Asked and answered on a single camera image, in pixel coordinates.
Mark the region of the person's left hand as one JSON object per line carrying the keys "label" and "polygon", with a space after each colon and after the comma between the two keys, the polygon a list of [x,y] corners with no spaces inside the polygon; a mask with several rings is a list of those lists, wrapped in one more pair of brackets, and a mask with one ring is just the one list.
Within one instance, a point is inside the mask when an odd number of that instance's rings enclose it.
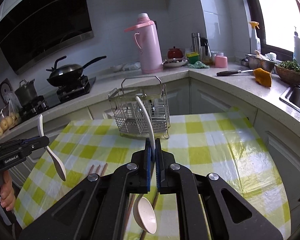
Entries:
{"label": "person's left hand", "polygon": [[1,206],[7,211],[12,211],[15,206],[15,195],[12,185],[12,177],[9,171],[6,170],[3,173],[4,184],[1,186]]}

